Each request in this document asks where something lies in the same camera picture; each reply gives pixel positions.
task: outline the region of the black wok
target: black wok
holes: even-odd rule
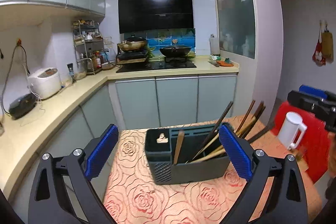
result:
[[[190,52],[191,47],[185,45],[171,45],[160,49],[160,52],[166,57],[183,57]]]

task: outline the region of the red chair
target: red chair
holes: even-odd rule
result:
[[[304,159],[308,164],[306,171],[313,183],[317,182],[328,169],[328,152],[330,140],[328,131],[324,129],[325,123],[315,118],[314,114],[291,106],[287,101],[282,103],[275,117],[275,127],[272,132],[277,136],[289,111],[298,113],[302,118],[307,130],[297,149],[307,149]]]

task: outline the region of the metal screw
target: metal screw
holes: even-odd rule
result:
[[[79,156],[81,153],[82,153],[82,150],[81,150],[80,148],[77,148],[77,149],[73,152],[73,154],[74,154],[75,156]]]
[[[47,160],[49,157],[50,157],[50,154],[49,153],[45,153],[45,154],[43,154],[42,159],[43,160]]]
[[[295,157],[293,155],[288,155],[287,158],[290,160],[290,161],[294,161],[295,160]]]
[[[263,155],[265,155],[265,152],[262,151],[261,149],[256,150],[255,153],[256,153],[256,155],[259,156],[259,157],[262,157]]]

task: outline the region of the table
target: table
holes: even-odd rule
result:
[[[226,122],[237,128],[242,119],[243,116],[231,117]],[[211,123],[214,121],[183,126]],[[263,127],[258,121],[246,138],[255,135]],[[218,179],[179,185],[156,185],[144,152],[146,131],[147,129],[124,130],[120,133],[104,198],[104,206],[115,221],[122,224],[219,223],[233,206],[246,181],[238,176],[230,164],[224,176]],[[252,146],[254,149],[263,149],[269,156],[284,158],[289,154],[271,132],[255,141]],[[322,201],[308,175],[302,170],[301,174],[309,219],[312,220],[320,212]],[[251,220],[260,216],[272,180],[268,178]]]

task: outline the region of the blue textured pad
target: blue textured pad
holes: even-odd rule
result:
[[[87,159],[85,176],[90,181],[98,177],[119,138],[119,131],[112,125]]]
[[[323,99],[327,98],[327,95],[324,93],[323,90],[319,90],[319,89],[313,88],[313,87],[308,86],[308,85],[300,86],[299,91],[304,92],[304,93],[308,93],[310,95],[314,95],[316,97],[321,97]]]
[[[249,181],[252,178],[251,160],[225,125],[220,127],[218,134],[219,141],[223,145],[238,175]]]

